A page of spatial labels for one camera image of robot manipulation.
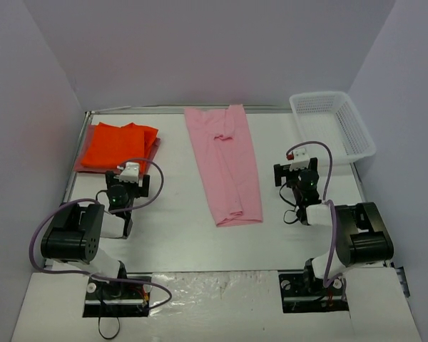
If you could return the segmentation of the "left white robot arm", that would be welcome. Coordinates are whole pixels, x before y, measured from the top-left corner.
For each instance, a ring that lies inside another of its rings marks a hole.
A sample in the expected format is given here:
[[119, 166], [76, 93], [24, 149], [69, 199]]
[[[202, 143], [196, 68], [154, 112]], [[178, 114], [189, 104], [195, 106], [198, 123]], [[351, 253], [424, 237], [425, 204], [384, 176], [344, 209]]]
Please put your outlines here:
[[100, 248], [100, 239], [129, 237], [133, 226], [131, 208], [134, 200], [149, 195], [151, 177], [133, 179], [126, 171], [119, 175], [108, 171], [105, 178], [108, 207], [97, 202], [86, 207], [77, 202], [62, 204], [42, 237], [40, 251], [46, 259], [96, 276], [104, 281], [106, 293], [121, 298], [127, 294], [130, 282], [125, 265]]

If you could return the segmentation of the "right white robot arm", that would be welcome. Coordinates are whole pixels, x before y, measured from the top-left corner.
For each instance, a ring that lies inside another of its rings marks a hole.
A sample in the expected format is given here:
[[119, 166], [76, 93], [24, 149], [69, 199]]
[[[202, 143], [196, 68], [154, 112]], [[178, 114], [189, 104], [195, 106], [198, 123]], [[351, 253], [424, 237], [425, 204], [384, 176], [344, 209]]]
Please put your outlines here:
[[275, 164], [273, 172], [275, 186], [291, 189], [295, 200], [281, 198], [295, 213], [294, 220], [284, 223], [331, 229], [328, 252], [305, 262], [302, 285], [306, 292], [318, 294], [350, 269], [393, 257], [394, 246], [375, 203], [336, 205], [320, 196], [317, 158]]

